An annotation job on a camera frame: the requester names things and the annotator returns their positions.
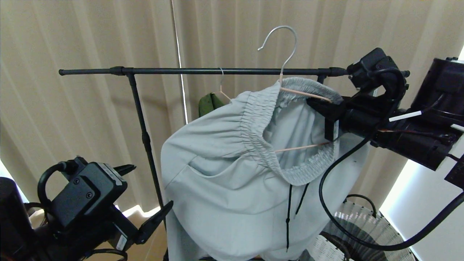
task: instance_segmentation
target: garment rack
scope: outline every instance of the garment rack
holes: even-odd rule
[[[142,130],[142,142],[145,147],[145,151],[148,157],[148,163],[150,165],[150,171],[155,184],[156,196],[158,197],[158,203],[160,207],[164,207],[163,198],[161,195],[160,182],[156,173],[155,160],[153,158],[153,152],[150,144],[150,135],[147,132],[145,120],[143,118],[142,106],[140,103],[140,97],[137,90],[137,82],[135,80],[136,74],[235,74],[235,75],[279,75],[281,72],[280,68],[132,68],[116,66],[112,68],[102,69],[73,69],[63,70],[60,69],[58,73],[61,76],[64,75],[80,75],[80,74],[113,74],[117,76],[127,76],[129,84],[132,89],[132,95],[134,96],[135,108],[137,110],[137,116],[139,118],[140,128]],[[284,69],[283,75],[317,75],[317,81],[324,83],[326,77],[337,77],[348,75],[347,71],[339,67],[329,68],[317,68],[317,69]],[[164,260],[168,260],[168,251]],[[214,260],[211,258],[202,258],[201,260]]]

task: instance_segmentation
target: green garment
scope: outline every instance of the green garment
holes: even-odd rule
[[[206,115],[213,110],[224,106],[224,103],[214,93],[209,93],[200,99],[198,103],[199,116]]]

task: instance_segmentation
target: white wicker basket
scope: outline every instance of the white wicker basket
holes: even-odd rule
[[[379,245],[393,245],[403,242],[399,233],[390,223],[377,213],[350,201],[345,201],[334,217],[351,234],[356,237]],[[356,243],[341,232],[332,222],[329,222],[323,232],[334,236],[335,239],[348,246],[351,261],[415,261],[409,249],[399,251],[378,251]],[[345,254],[340,248],[319,235],[316,242],[309,249],[309,261],[343,261]]]

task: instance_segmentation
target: drawstring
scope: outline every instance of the drawstring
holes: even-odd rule
[[[304,195],[306,194],[306,190],[308,189],[308,186],[309,186],[309,183],[306,184],[306,186],[304,186],[303,195],[301,195],[300,203],[298,204],[298,208],[296,208],[295,215],[297,215],[298,211],[300,210],[300,207],[301,207],[301,204],[303,203]]]
[[[291,207],[291,189],[293,185],[290,184],[290,189],[289,189],[289,209],[287,211],[287,219],[285,222],[287,223],[287,252],[289,251],[289,245],[290,245],[290,240],[289,240],[289,223],[290,223],[290,207]]]

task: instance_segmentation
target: curtain fold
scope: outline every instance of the curtain fold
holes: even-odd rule
[[[26,196],[37,199],[31,188],[45,169],[80,155],[111,166],[135,164],[116,203],[121,210],[156,207],[128,79],[59,76],[58,69],[178,67],[171,1],[2,1],[0,10],[0,157]],[[136,79],[160,166],[162,144],[185,122],[180,77]],[[48,196],[65,184],[53,175]]]
[[[411,71],[403,108],[411,104],[433,58],[458,56],[464,43],[464,2],[458,0],[173,0],[173,4],[183,67],[280,68],[293,49],[289,30],[276,31],[263,50],[257,48],[274,27],[289,25],[298,34],[298,47],[286,68],[346,68],[374,48],[383,48],[400,69]],[[198,117],[199,99],[219,91],[220,79],[184,76],[189,121]],[[277,79],[226,75],[222,86],[235,97],[262,90]],[[328,78],[325,84],[342,95],[356,92],[347,77]],[[405,163],[404,157],[372,148],[353,192],[380,206]]]

